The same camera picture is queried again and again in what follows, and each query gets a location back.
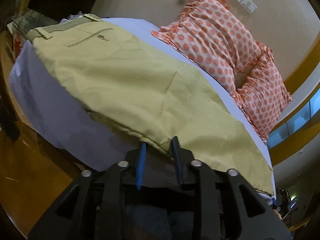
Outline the khaki pants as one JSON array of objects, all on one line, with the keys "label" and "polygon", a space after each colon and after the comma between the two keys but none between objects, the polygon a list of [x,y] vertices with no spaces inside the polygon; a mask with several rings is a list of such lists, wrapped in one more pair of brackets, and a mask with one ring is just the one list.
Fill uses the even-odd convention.
[{"label": "khaki pants", "polygon": [[36,56],[92,118],[122,139],[164,155],[170,141],[218,171],[234,168],[263,194],[274,194],[262,142],[239,106],[212,77],[185,59],[94,15],[31,29]]}]

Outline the white bed sheet mattress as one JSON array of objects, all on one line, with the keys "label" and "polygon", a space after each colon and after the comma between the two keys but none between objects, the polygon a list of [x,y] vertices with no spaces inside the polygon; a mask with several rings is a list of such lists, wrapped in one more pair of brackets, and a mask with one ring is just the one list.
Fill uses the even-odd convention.
[{"label": "white bed sheet mattress", "polygon": [[[174,58],[184,59],[156,38],[131,33]],[[28,40],[11,70],[9,83],[16,101],[35,130],[52,145],[67,150],[95,170],[109,168],[142,142],[122,139],[95,121],[92,112],[84,109],[50,76]],[[271,165],[264,144],[262,150]]]}]

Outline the right polka dot pillow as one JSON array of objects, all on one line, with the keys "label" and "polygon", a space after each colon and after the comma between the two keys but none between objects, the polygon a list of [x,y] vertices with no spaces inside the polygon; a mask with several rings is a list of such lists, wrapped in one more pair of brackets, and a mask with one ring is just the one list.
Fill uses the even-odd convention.
[{"label": "right polka dot pillow", "polygon": [[276,126],[281,113],[291,102],[282,77],[274,64],[273,51],[257,42],[261,56],[256,60],[246,82],[238,89],[241,110],[263,141]]}]

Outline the polka dot pillow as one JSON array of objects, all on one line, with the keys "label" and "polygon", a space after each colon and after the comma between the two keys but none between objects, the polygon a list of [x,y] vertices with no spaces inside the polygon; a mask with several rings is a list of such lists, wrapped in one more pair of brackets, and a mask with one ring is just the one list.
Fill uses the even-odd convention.
[{"label": "polka dot pillow", "polygon": [[189,0],[178,20],[152,35],[196,63],[236,101],[236,74],[263,53],[263,44],[231,13],[226,0]]},{"label": "polka dot pillow", "polygon": [[281,113],[291,102],[282,77],[274,64],[273,51],[257,42],[261,56],[256,60],[246,82],[238,89],[241,110],[263,141],[276,126]]}]

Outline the left polka dot pillow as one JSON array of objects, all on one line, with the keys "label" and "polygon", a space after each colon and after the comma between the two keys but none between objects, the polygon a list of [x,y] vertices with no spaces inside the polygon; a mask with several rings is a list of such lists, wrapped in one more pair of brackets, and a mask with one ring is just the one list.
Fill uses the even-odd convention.
[{"label": "left polka dot pillow", "polygon": [[152,35],[196,63],[236,101],[236,74],[263,53],[263,44],[231,13],[226,0],[189,0],[178,20]]}]

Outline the glass side table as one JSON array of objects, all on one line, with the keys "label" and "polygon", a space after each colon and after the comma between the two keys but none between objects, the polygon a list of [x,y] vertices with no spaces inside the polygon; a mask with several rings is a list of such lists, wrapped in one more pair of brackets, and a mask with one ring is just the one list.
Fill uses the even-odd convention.
[{"label": "glass side table", "polygon": [[12,18],[12,21],[7,24],[7,31],[12,35],[13,39],[19,38],[21,44],[24,44],[27,40],[27,33],[30,30],[55,24],[58,24],[58,22],[39,12],[28,9],[21,16]]}]

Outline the window with wooden frame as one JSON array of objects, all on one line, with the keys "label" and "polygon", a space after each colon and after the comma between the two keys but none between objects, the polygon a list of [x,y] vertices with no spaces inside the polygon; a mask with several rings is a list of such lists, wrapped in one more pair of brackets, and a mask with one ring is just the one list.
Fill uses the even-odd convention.
[{"label": "window with wooden frame", "polygon": [[284,84],[292,102],[271,133],[273,166],[294,155],[319,133],[319,38]]}]

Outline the white wall switch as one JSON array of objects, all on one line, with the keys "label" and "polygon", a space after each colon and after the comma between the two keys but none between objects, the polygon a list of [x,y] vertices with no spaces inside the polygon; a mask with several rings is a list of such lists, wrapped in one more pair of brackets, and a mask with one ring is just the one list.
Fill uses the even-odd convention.
[{"label": "white wall switch", "polygon": [[241,6],[249,13],[252,14],[258,8],[251,0],[242,0]]}]

